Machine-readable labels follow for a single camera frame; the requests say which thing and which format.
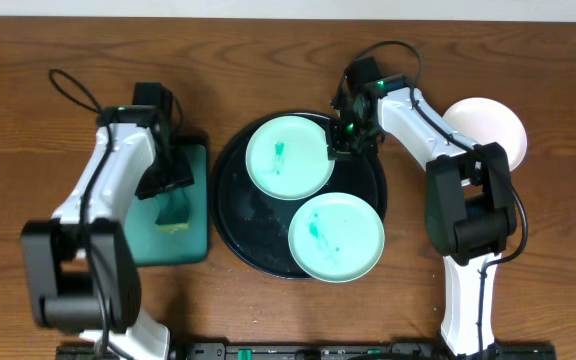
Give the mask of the green yellow sponge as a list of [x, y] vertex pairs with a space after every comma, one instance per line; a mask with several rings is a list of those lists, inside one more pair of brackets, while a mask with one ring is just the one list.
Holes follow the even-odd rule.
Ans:
[[156, 228], [163, 232], [185, 230], [190, 224], [190, 204], [182, 190], [159, 194], [156, 197], [159, 213]]

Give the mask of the white plate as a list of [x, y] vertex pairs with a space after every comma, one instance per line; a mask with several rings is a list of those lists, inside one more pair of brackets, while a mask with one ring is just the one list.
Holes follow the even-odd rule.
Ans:
[[506, 105], [489, 98], [472, 97], [453, 104], [443, 120], [461, 134], [485, 145], [497, 142], [507, 154], [509, 169], [523, 161], [528, 147], [520, 118]]

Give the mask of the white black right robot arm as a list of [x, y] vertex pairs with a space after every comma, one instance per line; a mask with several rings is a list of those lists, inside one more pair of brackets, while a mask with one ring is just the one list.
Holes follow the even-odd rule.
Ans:
[[445, 269], [440, 338], [454, 359], [497, 352], [491, 299], [508, 238], [526, 225], [508, 157], [448, 124], [405, 76], [344, 75], [331, 101], [340, 117], [328, 131], [329, 154], [347, 159], [393, 136], [425, 172], [425, 228]]

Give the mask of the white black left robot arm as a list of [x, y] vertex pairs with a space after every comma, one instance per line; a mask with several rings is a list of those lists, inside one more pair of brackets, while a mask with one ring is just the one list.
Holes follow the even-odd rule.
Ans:
[[99, 111], [93, 154], [48, 220], [20, 234], [32, 317], [40, 327], [92, 342], [94, 359], [166, 359], [168, 328], [141, 307], [141, 284], [124, 225], [135, 199], [154, 199], [147, 226], [184, 227], [192, 184], [170, 144], [171, 113], [154, 105]]

